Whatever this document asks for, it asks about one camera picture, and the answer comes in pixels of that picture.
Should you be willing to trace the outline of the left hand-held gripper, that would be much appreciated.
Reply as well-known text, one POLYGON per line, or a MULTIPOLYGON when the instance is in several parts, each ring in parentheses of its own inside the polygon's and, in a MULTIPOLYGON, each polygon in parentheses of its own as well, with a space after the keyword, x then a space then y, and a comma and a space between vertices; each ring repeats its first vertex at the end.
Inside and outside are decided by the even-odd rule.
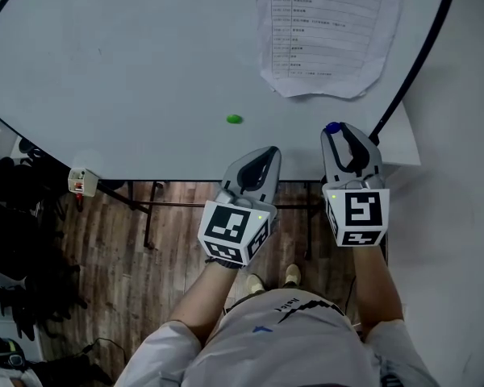
POLYGON ((198 230, 198 241, 210 260, 225 267, 246 267, 264 246, 277 215, 271 204, 281 162, 279 148, 270 146, 242 156, 227 168, 221 182, 224 189, 205 203, 198 230))

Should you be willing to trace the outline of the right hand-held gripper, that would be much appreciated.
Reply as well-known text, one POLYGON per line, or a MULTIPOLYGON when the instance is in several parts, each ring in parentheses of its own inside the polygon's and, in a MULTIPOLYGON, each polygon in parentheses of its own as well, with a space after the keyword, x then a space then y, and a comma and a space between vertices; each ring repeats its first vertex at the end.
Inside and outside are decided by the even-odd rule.
POLYGON ((348 123, 341 123, 335 134, 324 128, 320 139, 326 181, 342 184, 326 183, 322 188, 337 246, 378 246, 388 230, 390 213, 390 191, 383 186, 378 147, 348 123))

